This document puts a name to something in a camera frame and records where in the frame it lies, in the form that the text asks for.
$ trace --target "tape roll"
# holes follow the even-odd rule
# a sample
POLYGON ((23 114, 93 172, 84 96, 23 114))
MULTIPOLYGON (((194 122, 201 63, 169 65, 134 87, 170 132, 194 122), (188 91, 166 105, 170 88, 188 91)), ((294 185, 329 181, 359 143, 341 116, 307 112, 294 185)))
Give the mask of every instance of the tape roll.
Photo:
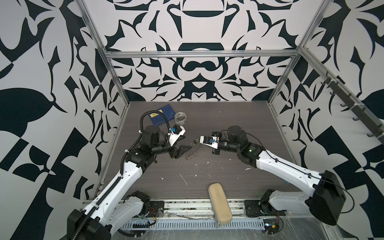
POLYGON ((185 112, 175 113, 175 122, 178 125, 184 125, 187 122, 187 115, 185 112))

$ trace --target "blue book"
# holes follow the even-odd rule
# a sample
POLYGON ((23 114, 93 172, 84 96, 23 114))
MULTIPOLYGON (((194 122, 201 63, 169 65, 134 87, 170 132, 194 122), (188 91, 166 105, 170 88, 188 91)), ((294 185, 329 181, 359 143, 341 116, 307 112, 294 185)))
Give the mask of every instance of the blue book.
MULTIPOLYGON (((172 107, 169 104, 158 109, 158 111, 162 112, 166 116, 168 121, 175 118, 175 111, 172 109, 172 107)), ((166 122, 164 118, 157 113, 148 114, 148 117, 151 120, 152 124, 155 126, 160 126, 166 122)))

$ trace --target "dark wooden table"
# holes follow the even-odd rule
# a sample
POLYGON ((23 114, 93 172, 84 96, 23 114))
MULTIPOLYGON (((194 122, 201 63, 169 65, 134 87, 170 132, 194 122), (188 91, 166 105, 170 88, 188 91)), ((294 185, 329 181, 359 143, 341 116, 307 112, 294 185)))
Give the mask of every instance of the dark wooden table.
MULTIPOLYGON (((108 184, 120 169, 121 156, 137 139, 141 115, 149 110, 157 110, 165 102, 132 102, 128 110, 120 139, 105 178, 108 184)), ((264 101, 256 102, 170 102, 175 112, 187 114, 186 138, 177 145, 190 145, 200 135, 210 136, 212 131, 221 131, 229 126, 239 125, 246 132, 256 136, 274 154, 291 161, 281 139, 272 114, 264 101)), ((150 125, 144 118, 144 128, 150 125)), ((166 132, 166 125, 161 126, 166 132)), ((258 143, 248 136, 248 140, 258 143)), ((152 163, 127 194, 136 190, 151 198, 209 198, 208 186, 218 182, 227 198, 261 197, 267 189, 298 191, 292 184, 281 178, 242 163, 235 153, 221 151, 212 154, 212 148, 201 146, 194 157, 171 159, 168 154, 157 156, 158 163, 152 163)))

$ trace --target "black cable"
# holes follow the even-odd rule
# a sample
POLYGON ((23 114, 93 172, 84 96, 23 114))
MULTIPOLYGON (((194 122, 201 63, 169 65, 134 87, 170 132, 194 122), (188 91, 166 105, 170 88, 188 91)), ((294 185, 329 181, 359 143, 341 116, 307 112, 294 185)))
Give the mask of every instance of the black cable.
POLYGON ((129 152, 125 152, 121 158, 121 161, 120 161, 120 174, 121 175, 124 173, 124 162, 125 162, 125 158, 128 156, 128 153, 129 152))
MULTIPOLYGON (((160 112, 160 111, 156 111, 156 110, 147 111, 147 112, 145 112, 145 113, 141 116, 141 118, 140 118, 140 131, 143 132, 143 130, 144 130, 144 128, 143 128, 143 119, 144 119, 144 117, 145 117, 146 115, 150 114, 150 113, 157 113, 157 114, 161 115, 161 116, 164 118, 164 120, 166 121, 166 125, 167 125, 168 133, 170 133, 170 126, 169 126, 169 122, 168 122, 167 118, 165 117, 165 115, 164 115, 162 112, 160 112)), ((167 134, 167 138, 166 138, 165 143, 163 144, 163 147, 166 147, 166 146, 168 145, 168 142, 169 142, 169 135, 167 134)))
POLYGON ((123 203, 125 203, 125 200, 127 199, 127 198, 129 198, 131 195, 127 195, 125 198, 124 198, 124 200, 123 200, 123 203))
POLYGON ((153 223, 150 223, 150 224, 147 224, 147 225, 132 224, 132 227, 133 226, 137 226, 137 227, 140 227, 140 228, 145 228, 145 227, 150 227, 150 226, 155 225, 155 224, 156 224, 156 220, 154 220, 153 223))
POLYGON ((118 229, 118 232, 121 233, 121 234, 123 234, 124 236, 127 236, 127 237, 135 237, 135 236, 136 236, 136 237, 141 237, 141 236, 144 235, 144 234, 143 234, 143 235, 141 235, 141 234, 139 235, 139 234, 137 234, 137 233, 136 233, 136 234, 133 234, 133 233, 127 233, 127 232, 124 232, 124 231, 121 230, 121 229, 118 229))
POLYGON ((280 220, 281 220, 281 228, 279 228, 279 230, 277 231, 277 232, 280 232, 280 231, 283 230, 284 222, 283 222, 283 220, 282 220, 282 218, 280 216, 277 216, 277 217, 280 218, 280 220))
POLYGON ((335 184, 335 183, 333 183, 333 182, 326 181, 326 180, 324 180, 324 179, 315 177, 315 176, 313 176, 313 175, 311 175, 311 174, 308 174, 308 173, 306 173, 306 172, 303 172, 303 171, 301 171, 301 170, 299 170, 299 169, 297 169, 297 168, 295 168, 295 167, 293 167, 293 166, 291 166, 291 165, 289 165, 289 164, 286 164, 286 163, 284 163, 284 162, 279 161, 277 158, 272 157, 272 156, 268 153, 268 151, 265 149, 265 147, 263 146, 263 144, 261 143, 261 141, 260 141, 257 137, 255 137, 254 135, 252 135, 252 134, 250 134, 250 133, 247 133, 247 132, 246 132, 246 134, 248 134, 248 135, 250 135, 250 136, 256 138, 257 141, 259 141, 260 145, 261 145, 261 146, 263 147, 263 149, 265 150, 265 152, 266 152, 272 159, 274 159, 275 161, 280 162, 280 163, 283 163, 283 164, 285 164, 285 165, 287 165, 287 166, 289 166, 289 167, 291 167, 291 168, 293 168, 293 169, 295 169, 295 170, 297 170, 297 171, 299 171, 299 172, 301 172, 301 173, 303 173, 303 174, 305 174, 305 175, 308 175, 308 176, 310 176, 310 177, 319 179, 319 180, 321 180, 321 181, 323 181, 323 182, 327 182, 327 183, 333 184, 333 185, 335 185, 336 187, 338 187, 338 188, 342 189, 343 191, 345 191, 346 193, 348 193, 349 196, 352 198, 352 208, 351 208, 350 210, 346 211, 346 212, 341 212, 341 214, 345 214, 345 213, 351 212, 351 211, 355 208, 355 199, 352 197, 352 195, 351 195, 346 189, 342 188, 341 186, 339 186, 339 185, 337 185, 337 184, 335 184))
MULTIPOLYGON (((100 197, 100 199, 96 202, 96 205, 100 205, 102 203, 102 201, 107 197, 107 195, 115 188, 115 186, 118 184, 118 182, 121 180, 121 177, 118 177, 115 182, 111 185, 111 187, 100 197)), ((79 226, 77 227, 76 231, 74 232, 74 234, 72 235, 71 237, 71 240, 76 240, 79 235, 80 235, 80 232, 83 230, 83 228, 85 227, 85 225, 90 221, 91 219, 91 215, 95 212, 95 210, 97 209, 96 206, 94 206, 93 208, 91 208, 89 210, 89 212, 87 213, 87 215, 85 215, 85 218, 81 221, 81 223, 79 224, 79 226)))
POLYGON ((247 217, 265 217, 265 216, 268 216, 268 214, 247 215, 247 217))
MULTIPOLYGON (((167 128, 168 128, 168 133, 170 133, 170 126, 169 126, 169 122, 167 120, 167 118, 165 117, 165 115, 160 112, 160 111, 148 111, 148 112, 145 112, 141 117, 140 117, 140 132, 143 132, 144 128, 143 128, 143 119, 146 115, 150 114, 150 113, 157 113, 159 115, 161 115, 164 120, 166 121, 166 124, 167 124, 167 128)), ((121 162, 120 162, 120 174, 123 175, 124 173, 124 162, 125 162, 125 158, 127 157, 127 155, 129 154, 130 151, 132 151, 132 149, 137 145, 137 143, 139 143, 139 141, 141 140, 141 133, 139 135, 139 137, 137 138, 137 140, 135 141, 135 143, 129 148, 128 152, 124 153, 123 157, 121 158, 121 162)), ((163 145, 163 147, 166 147, 168 145, 168 142, 169 142, 169 135, 167 134, 167 138, 166 138, 166 141, 163 145)), ((114 189, 114 187, 118 184, 118 182, 120 181, 120 179, 122 179, 122 177, 118 177, 116 179, 116 181, 111 185, 111 187, 100 197, 100 199, 96 202, 96 205, 100 205, 103 200, 108 196, 108 194, 114 189)), ((91 208, 90 211, 88 212, 87 215, 85 215, 84 219, 81 221, 81 223, 79 224, 79 226, 77 227, 76 231, 74 232, 74 234, 72 235, 72 238, 71 240, 76 240, 78 237, 79 237, 79 234, 80 232, 82 231, 82 229, 85 227, 85 225, 90 221, 91 219, 91 215, 95 212, 96 210, 96 206, 91 208)))
POLYGON ((220 136, 220 134, 222 133, 222 131, 227 131, 228 132, 228 130, 221 130, 220 131, 220 133, 218 134, 219 136, 220 136))

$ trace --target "sponge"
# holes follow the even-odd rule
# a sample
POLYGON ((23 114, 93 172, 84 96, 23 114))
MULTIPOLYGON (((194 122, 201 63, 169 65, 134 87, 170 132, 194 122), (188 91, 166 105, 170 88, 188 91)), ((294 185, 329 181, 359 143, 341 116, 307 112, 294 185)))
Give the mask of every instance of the sponge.
POLYGON ((220 183, 211 184, 208 187, 209 197, 215 213, 216 221, 227 224, 232 221, 232 212, 220 183))

